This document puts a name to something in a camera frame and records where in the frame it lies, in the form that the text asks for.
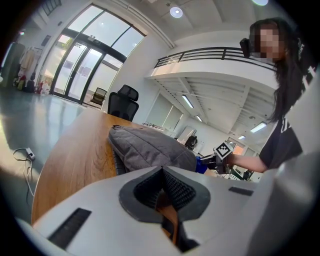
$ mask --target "glass door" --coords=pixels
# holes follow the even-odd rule
[[[85,52],[88,52],[87,47],[80,43],[76,43],[72,47],[57,76],[53,89],[54,95],[61,97],[66,96],[68,83],[70,79],[72,79],[72,75],[75,72],[77,63]]]
[[[76,42],[60,64],[60,71],[54,78],[52,94],[81,103],[88,78],[103,56],[102,52]]]
[[[90,74],[97,65],[98,61],[101,61],[102,55],[103,54],[101,52],[94,49],[89,50],[74,74],[74,78],[68,92],[69,98],[80,101],[88,78],[90,77]]]

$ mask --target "desk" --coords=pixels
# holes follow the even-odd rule
[[[113,125],[144,127],[87,108],[66,129],[38,179],[32,205],[32,224],[83,187],[116,176],[112,148],[107,141]]]

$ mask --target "ceiling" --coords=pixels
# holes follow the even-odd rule
[[[257,20],[287,15],[273,3],[259,6],[252,0],[126,0],[152,20],[172,40],[211,31],[248,31]],[[172,7],[183,11],[170,15]]]
[[[197,115],[209,126],[216,128],[256,151],[267,141],[273,124],[250,132],[261,122],[267,122],[273,111],[273,89],[260,90],[246,84],[203,77],[158,78],[155,83],[173,96],[190,114]],[[190,108],[182,95],[186,95],[194,108]]]

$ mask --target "black vent slot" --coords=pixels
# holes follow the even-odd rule
[[[71,240],[78,233],[85,223],[91,211],[78,208],[76,209],[55,232],[48,238],[56,246],[66,249]]]

